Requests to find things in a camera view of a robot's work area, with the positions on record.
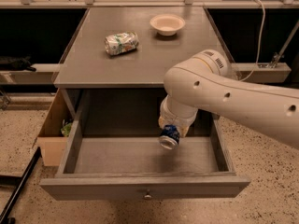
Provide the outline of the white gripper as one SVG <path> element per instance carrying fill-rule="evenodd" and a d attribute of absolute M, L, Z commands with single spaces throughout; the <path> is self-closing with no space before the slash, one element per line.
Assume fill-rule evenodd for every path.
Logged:
<path fill-rule="evenodd" d="M 184 105 L 171 97 L 165 97 L 160 105 L 160 117 L 158 124 L 161 129 L 165 125 L 175 125 L 182 138 L 184 138 L 189 128 L 195 121 L 197 108 Z"/>

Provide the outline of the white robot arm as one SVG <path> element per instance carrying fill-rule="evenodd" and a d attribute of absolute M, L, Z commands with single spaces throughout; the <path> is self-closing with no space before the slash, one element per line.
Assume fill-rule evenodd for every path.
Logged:
<path fill-rule="evenodd" d="M 205 110 L 299 148 L 299 90 L 234 80 L 227 73 L 225 59 L 211 49 L 171 67 L 159 126 L 172 124 L 184 137 L 197 111 Z"/>

